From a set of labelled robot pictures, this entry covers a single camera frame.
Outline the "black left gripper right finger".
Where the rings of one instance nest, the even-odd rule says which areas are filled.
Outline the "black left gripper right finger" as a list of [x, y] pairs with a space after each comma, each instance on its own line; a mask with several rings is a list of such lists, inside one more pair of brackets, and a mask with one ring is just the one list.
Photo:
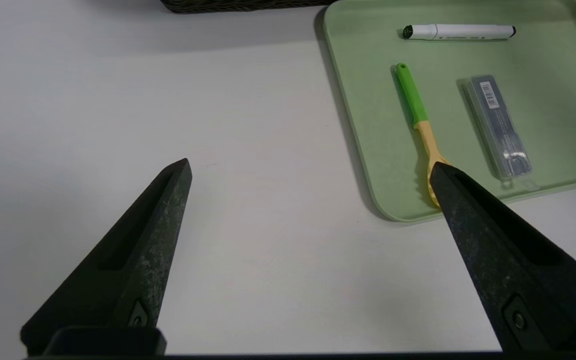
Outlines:
[[576, 260], [464, 171], [430, 187], [502, 350], [576, 356]]

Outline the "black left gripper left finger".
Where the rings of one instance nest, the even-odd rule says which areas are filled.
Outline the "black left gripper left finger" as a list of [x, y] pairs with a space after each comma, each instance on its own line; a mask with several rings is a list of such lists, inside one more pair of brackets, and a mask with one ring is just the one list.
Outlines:
[[157, 174], [20, 330], [29, 356], [158, 356], [157, 323], [192, 184], [188, 159]]

